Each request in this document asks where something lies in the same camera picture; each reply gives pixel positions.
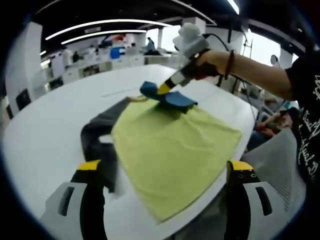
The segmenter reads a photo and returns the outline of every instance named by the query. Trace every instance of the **ceiling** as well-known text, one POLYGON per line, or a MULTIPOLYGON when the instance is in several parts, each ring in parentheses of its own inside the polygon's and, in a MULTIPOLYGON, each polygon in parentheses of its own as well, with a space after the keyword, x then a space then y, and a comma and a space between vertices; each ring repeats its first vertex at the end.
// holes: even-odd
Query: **ceiling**
MULTIPOLYGON (((244 19, 254 19, 267 25, 273 26, 302 44, 305 36, 298 31, 298 25, 291 17, 287 0, 235 0, 240 8, 237 15, 227 0, 180 0, 197 9, 214 20, 218 27, 240 30, 244 19)), ((58 35, 50 40, 45 40, 51 34, 66 28, 108 19, 140 19, 160 21, 172 17, 195 17, 198 16, 211 24, 203 16, 191 9, 180 5, 172 0, 42 0, 35 5, 35 14, 31 20, 43 26, 41 49, 48 53, 61 47, 61 42, 82 36, 85 29, 101 27, 101 31, 137 29, 143 23, 105 23, 74 29, 58 35)), ((168 22, 169 24, 180 24, 180 21, 168 22)), ((274 34, 262 31, 263 35, 274 38, 274 34)))

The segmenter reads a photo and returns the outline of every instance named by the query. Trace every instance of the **black cable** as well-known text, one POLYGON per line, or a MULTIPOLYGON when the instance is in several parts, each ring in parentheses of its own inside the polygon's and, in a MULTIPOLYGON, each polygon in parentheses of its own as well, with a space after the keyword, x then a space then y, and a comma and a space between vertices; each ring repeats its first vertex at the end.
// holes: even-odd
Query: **black cable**
MULTIPOLYGON (((203 34, 203 37, 204 37, 205 39, 207 39, 209 36, 215 36, 217 39, 219 39, 219 41, 223 44, 223 46, 225 47, 225 49, 227 50, 227 52, 230 52, 230 49, 227 47, 227 45, 225 44, 225 42, 222 41, 222 39, 221 39, 218 35, 216 35, 216 34, 214 34, 214 33, 205 33, 205 34, 203 34)), ((231 74, 231 76, 235 77, 236 79, 239 79, 239 80, 242 81, 243 83, 248 83, 247 81, 243 80, 242 78, 240 78, 240 77, 238 77, 238 76, 234 76, 233 74, 231 74)), ((246 95, 246 97, 247 97, 247 99, 248 99, 248 103, 250 104, 250 108, 251 108, 253 120, 256 121, 255 112, 254 112, 254 109, 253 109, 253 105, 251 104, 251 101, 250 101, 250 98, 249 98, 249 94, 248 94, 247 89, 246 89, 246 91, 245 91, 245 95, 246 95)))

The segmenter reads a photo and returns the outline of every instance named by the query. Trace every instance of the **white table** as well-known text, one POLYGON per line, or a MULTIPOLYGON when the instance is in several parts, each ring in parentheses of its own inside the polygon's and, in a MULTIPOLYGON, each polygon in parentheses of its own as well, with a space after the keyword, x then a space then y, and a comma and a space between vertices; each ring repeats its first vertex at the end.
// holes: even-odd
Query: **white table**
MULTIPOLYGON (((39 218, 46 199, 69 182, 83 163, 80 132, 97 114, 126 96, 139 94, 144 81, 162 83, 175 70, 146 65, 108 71, 64 85, 24 108, 7 126, 3 148, 12 183, 29 211, 39 218)), ((206 81, 192 81, 183 94, 199 107, 243 132, 234 152, 239 159, 254 127, 248 103, 206 81)), ((120 167, 115 193, 105 189, 104 225, 110 240, 161 240, 185 226, 219 193, 226 172, 187 209, 164 223, 149 215, 120 167)))

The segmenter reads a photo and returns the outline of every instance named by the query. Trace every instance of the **black t-shirt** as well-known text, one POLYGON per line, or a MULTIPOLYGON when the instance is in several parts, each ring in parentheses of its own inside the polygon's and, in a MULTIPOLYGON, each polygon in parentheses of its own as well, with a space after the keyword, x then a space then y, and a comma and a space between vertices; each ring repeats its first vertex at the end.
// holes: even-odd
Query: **black t-shirt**
POLYGON ((297 166, 308 188, 320 187, 320 52, 295 61, 286 69, 293 97, 303 108, 300 122, 292 129, 298 143, 297 166))

